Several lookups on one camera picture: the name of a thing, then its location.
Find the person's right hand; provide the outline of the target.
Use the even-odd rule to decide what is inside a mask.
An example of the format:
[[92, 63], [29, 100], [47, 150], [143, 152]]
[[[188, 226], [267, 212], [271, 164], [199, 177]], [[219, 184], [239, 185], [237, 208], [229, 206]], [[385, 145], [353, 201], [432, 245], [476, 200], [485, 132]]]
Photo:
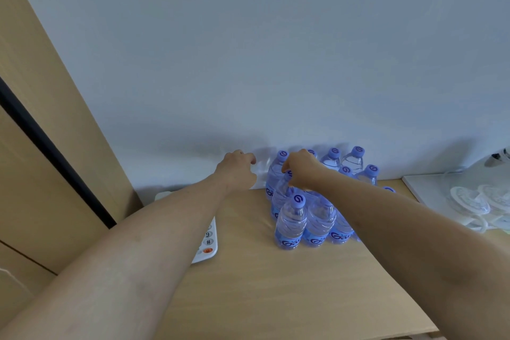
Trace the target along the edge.
[[292, 172], [296, 188], [304, 191], [320, 191], [328, 177], [328, 169], [308, 150], [291, 152]]

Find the person's left hand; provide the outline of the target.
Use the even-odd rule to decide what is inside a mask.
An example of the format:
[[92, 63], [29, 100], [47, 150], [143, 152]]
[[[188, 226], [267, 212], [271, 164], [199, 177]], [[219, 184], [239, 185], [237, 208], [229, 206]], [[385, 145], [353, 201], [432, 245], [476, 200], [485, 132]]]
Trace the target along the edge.
[[218, 163], [212, 177], [219, 183], [220, 188], [226, 195], [249, 190], [257, 182], [257, 175], [252, 172], [252, 166], [239, 161], [238, 150], [228, 152]]

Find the person's right forearm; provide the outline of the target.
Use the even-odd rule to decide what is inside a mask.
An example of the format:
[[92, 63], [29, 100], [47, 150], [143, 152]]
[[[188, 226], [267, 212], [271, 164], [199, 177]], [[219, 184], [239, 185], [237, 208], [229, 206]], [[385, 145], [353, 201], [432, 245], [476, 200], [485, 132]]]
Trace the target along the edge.
[[320, 170], [308, 184], [448, 340], [510, 340], [510, 254], [407, 197]]

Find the person's left forearm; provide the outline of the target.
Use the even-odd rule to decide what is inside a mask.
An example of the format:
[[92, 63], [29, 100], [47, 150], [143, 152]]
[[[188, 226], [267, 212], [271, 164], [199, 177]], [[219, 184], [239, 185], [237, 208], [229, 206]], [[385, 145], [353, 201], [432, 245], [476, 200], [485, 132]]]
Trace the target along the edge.
[[151, 340], [223, 200], [211, 175], [110, 230], [0, 331], [0, 340]]

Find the group of blue-capped water bottles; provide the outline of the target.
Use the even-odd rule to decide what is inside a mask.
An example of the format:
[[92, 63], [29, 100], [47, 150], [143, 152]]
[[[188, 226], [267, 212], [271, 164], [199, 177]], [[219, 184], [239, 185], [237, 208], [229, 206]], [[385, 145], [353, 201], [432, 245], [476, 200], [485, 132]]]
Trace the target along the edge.
[[305, 240], [320, 246], [332, 232], [337, 212], [365, 245], [371, 241], [372, 246], [382, 245], [388, 238], [385, 228], [394, 226], [398, 196], [322, 164], [329, 171], [320, 191], [290, 188], [283, 182], [282, 195], [278, 198], [274, 193], [271, 210], [277, 214], [277, 245], [290, 250]]

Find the white desk telephone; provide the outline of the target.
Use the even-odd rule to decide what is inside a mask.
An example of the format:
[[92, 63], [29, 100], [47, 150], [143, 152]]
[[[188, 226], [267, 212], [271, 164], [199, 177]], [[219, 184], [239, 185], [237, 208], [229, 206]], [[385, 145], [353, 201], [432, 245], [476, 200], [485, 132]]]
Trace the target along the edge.
[[214, 217], [209, 224], [204, 239], [201, 241], [192, 264], [196, 264], [205, 260], [209, 260], [216, 255], [218, 251], [218, 234], [216, 226], [216, 218]]

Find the white tray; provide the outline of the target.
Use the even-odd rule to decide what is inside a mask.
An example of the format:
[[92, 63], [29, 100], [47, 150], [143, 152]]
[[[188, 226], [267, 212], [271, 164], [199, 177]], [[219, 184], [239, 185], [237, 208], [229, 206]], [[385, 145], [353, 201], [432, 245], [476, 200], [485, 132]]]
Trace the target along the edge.
[[[431, 208], [437, 213], [449, 218], [452, 221], [460, 224], [454, 218], [458, 214], [450, 207], [448, 203], [449, 190], [455, 186], [461, 186], [473, 190], [477, 190], [478, 186], [482, 184], [469, 183], [467, 180], [463, 180], [463, 173], [457, 172], [446, 172], [444, 174], [430, 174], [430, 175], [413, 175], [404, 176], [403, 181], [409, 188], [415, 198], [423, 205]], [[468, 225], [469, 229], [477, 232], [477, 224], [473, 223]], [[498, 229], [488, 224], [488, 230]], [[510, 235], [510, 232], [501, 230], [506, 234]]]

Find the clear glass cup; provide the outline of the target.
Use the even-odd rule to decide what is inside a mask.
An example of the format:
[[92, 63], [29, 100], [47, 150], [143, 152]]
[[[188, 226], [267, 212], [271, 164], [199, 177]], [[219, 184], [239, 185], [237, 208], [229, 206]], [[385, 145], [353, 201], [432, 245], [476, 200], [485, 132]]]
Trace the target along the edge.
[[477, 232], [483, 234], [488, 229], [486, 215], [491, 207], [485, 197], [477, 190], [455, 186], [449, 190], [448, 203], [458, 214], [454, 218], [465, 227], [477, 224]]
[[489, 225], [510, 232], [510, 189], [482, 184], [477, 190], [490, 206], [484, 219]]

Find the light wooden cabinet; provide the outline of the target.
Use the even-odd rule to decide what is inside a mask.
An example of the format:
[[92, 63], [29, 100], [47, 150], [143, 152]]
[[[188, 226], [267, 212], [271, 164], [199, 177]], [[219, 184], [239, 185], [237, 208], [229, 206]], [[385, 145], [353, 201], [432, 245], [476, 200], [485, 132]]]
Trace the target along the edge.
[[29, 0], [0, 0], [0, 328], [141, 208]]

